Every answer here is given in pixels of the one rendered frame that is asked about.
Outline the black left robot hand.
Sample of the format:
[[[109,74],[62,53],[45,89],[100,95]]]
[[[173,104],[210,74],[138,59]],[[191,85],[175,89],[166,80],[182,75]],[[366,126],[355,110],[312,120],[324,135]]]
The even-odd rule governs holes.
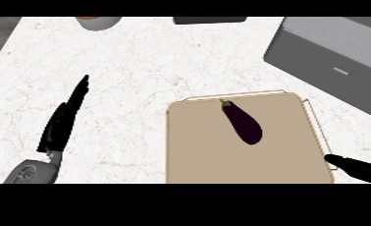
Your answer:
[[[62,102],[50,116],[37,152],[63,151],[73,127],[75,115],[88,92],[88,76],[84,76],[66,102]]]

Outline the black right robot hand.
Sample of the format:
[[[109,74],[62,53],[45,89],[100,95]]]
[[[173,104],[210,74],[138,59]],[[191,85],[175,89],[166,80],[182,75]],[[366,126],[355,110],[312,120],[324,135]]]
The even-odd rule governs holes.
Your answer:
[[[324,160],[340,168],[350,177],[371,183],[371,163],[334,154],[327,154]]]

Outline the tan tray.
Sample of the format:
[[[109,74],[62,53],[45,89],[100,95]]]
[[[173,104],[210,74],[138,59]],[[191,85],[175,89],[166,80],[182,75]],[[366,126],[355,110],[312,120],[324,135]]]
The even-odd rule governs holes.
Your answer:
[[[166,110],[170,184],[329,184],[306,101],[284,90],[173,102]]]

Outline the dark purple eggplant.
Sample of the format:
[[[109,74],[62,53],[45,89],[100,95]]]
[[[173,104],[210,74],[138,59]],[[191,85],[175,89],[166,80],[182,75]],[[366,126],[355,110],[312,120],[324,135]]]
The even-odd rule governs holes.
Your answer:
[[[221,103],[222,111],[240,139],[247,144],[257,144],[262,139],[262,128],[259,123],[229,100],[222,99]]]

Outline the grey box appliance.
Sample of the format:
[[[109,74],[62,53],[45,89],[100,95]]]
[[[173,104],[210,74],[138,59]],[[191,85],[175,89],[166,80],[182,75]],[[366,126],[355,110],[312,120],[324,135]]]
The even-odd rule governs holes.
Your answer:
[[[263,61],[371,115],[371,17],[285,17]]]

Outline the grey cup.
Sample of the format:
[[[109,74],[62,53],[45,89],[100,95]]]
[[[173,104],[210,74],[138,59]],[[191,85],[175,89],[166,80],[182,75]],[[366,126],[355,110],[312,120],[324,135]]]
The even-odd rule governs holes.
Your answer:
[[[98,18],[78,18],[76,21],[88,30],[104,30],[110,28],[120,20],[120,17],[98,17]]]

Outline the dark grey flat object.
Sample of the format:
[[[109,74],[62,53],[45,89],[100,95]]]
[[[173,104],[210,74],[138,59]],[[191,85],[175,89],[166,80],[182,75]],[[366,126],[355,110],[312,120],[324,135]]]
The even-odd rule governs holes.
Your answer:
[[[247,17],[173,17],[175,25],[241,23]]]

